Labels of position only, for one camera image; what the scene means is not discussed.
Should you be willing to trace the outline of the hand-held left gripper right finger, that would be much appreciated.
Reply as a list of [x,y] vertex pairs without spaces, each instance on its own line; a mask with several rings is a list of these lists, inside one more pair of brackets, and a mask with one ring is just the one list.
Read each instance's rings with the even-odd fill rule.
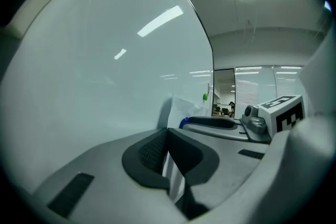
[[233,194],[268,147],[181,129],[168,130],[167,145],[169,197],[187,219],[214,209]]

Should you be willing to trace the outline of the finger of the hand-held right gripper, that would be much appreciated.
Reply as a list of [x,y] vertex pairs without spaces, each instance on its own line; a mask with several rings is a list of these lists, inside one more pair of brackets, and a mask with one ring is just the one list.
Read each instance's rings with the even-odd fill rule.
[[193,116],[187,119],[187,124],[195,124],[223,130],[234,130],[237,128],[237,123],[233,120],[212,116]]
[[219,128],[219,127],[212,127],[212,126],[203,126],[198,124],[185,124],[183,126],[184,130],[188,130],[191,132],[211,136],[211,137],[217,137],[217,138],[223,138],[227,140],[234,140],[234,141],[249,141],[249,138],[247,136],[247,133],[245,132],[245,129],[242,125],[235,124],[231,128]]

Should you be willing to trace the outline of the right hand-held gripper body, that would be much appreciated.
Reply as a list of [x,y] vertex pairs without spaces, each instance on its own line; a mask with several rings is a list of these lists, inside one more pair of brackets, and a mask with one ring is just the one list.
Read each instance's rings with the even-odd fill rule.
[[301,95],[284,95],[276,99],[255,105],[258,116],[265,119],[264,134],[256,134],[240,121],[250,141],[269,144],[275,134],[290,131],[298,122],[305,118],[303,97]]

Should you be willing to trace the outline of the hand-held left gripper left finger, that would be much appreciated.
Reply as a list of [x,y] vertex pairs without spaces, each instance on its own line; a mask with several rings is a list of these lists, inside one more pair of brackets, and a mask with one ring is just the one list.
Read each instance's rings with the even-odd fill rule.
[[129,146],[165,131],[145,131],[90,148],[46,178],[34,197],[48,206],[78,173],[85,173],[94,179],[70,220],[184,220],[166,190],[139,185],[122,166],[122,155]]

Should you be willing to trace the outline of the white whiteboard with black frame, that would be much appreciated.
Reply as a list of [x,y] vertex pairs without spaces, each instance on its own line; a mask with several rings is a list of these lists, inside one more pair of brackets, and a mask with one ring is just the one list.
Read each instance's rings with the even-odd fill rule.
[[33,193],[88,149],[167,126],[171,104],[209,115],[213,53],[190,0],[51,0],[0,82],[0,153]]

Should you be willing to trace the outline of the white window blinds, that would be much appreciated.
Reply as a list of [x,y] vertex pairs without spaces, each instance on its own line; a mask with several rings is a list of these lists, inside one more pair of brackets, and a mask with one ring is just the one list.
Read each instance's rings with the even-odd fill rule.
[[284,95],[306,91],[299,81],[302,66],[254,66],[235,68],[235,118],[240,119],[248,105],[257,105]]

